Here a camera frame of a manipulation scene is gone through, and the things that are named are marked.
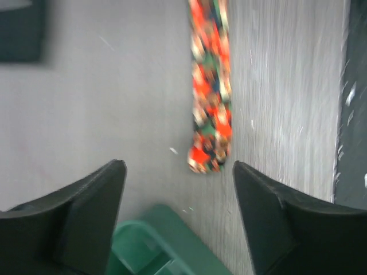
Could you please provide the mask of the red floral patterned tie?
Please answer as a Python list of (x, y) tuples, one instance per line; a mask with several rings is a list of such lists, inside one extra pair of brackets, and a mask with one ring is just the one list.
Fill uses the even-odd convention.
[(193, 139), (188, 165), (219, 172), (232, 142), (232, 88), (227, 1), (189, 1), (191, 15)]

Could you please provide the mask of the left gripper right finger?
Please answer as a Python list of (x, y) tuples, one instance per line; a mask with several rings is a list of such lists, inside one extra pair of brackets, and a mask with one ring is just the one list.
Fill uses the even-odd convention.
[(233, 180), (255, 274), (366, 273), (366, 211), (312, 197), (240, 161)]

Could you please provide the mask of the green compartment tray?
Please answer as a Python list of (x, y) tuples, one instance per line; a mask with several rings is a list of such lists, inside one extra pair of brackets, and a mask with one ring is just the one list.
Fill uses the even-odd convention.
[(169, 206), (118, 223), (106, 274), (231, 275)]

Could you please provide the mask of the black placemat cloth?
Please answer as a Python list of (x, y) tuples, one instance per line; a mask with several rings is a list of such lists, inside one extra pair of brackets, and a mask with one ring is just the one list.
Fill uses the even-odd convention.
[(1, 1), (1, 63), (41, 62), (48, 13), (48, 1)]

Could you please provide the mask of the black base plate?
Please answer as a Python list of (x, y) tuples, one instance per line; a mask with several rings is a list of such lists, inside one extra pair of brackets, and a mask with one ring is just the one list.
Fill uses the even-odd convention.
[(366, 1), (350, 1), (334, 202), (366, 209)]

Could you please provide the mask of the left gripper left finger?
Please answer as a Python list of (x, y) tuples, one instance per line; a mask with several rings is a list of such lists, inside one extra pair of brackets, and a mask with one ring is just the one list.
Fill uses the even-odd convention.
[(126, 175), (125, 162), (112, 160), (1, 212), (1, 273), (104, 274)]

